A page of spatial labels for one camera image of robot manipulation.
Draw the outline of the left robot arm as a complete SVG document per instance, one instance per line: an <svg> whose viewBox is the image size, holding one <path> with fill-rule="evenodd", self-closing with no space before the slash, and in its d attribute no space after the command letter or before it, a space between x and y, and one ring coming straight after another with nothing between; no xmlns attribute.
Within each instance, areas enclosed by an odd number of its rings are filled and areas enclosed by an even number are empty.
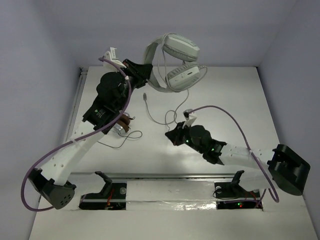
<svg viewBox="0 0 320 240"><path fill-rule="evenodd" d="M42 209L27 204L26 182L29 181L47 200L50 210L66 207L76 190L76 185L68 180L70 174L89 149L124 116L133 91L146 85L153 70L150 63L138 64L125 59L123 66L119 66L103 57L99 60L112 65L116 71L107 72L100 78L97 96L69 140L37 160L23 178L21 201L32 212L41 212Z"/></svg>

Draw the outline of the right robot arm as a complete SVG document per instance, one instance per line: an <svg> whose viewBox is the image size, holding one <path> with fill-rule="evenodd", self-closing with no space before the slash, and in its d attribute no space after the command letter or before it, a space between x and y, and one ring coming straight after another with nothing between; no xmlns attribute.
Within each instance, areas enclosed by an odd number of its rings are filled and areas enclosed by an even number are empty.
<svg viewBox="0 0 320 240"><path fill-rule="evenodd" d="M293 196L304 192L311 166L287 145L249 150L213 139L202 125L187 126L184 122L178 123L165 136L175 146L189 146L213 165L238 166L235 181L230 185L235 196L271 186Z"/></svg>

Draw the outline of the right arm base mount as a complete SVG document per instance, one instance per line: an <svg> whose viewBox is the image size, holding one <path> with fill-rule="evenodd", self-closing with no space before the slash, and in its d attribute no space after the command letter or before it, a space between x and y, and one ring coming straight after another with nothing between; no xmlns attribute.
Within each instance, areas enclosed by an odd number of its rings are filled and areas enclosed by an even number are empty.
<svg viewBox="0 0 320 240"><path fill-rule="evenodd" d="M240 185L244 170L235 173L229 182L215 182L212 196L218 210L263 209L260 192L246 191Z"/></svg>

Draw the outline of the white over-ear headphones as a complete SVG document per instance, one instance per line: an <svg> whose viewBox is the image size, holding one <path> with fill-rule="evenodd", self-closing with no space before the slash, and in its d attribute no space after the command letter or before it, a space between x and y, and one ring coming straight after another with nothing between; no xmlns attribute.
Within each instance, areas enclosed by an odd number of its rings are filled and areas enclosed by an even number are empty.
<svg viewBox="0 0 320 240"><path fill-rule="evenodd" d="M197 84L203 66L198 63L200 48L177 33L155 38L144 50L142 63L151 65L148 84L162 93L179 93Z"/></svg>

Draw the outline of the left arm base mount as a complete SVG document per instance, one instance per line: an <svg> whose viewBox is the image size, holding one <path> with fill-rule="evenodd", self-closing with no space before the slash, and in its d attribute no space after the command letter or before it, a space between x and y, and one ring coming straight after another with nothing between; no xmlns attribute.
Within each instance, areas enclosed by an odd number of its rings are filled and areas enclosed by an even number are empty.
<svg viewBox="0 0 320 240"><path fill-rule="evenodd" d="M96 171L104 185L97 193L82 195L79 202L81 210L126 210L127 182L113 182L105 173Z"/></svg>

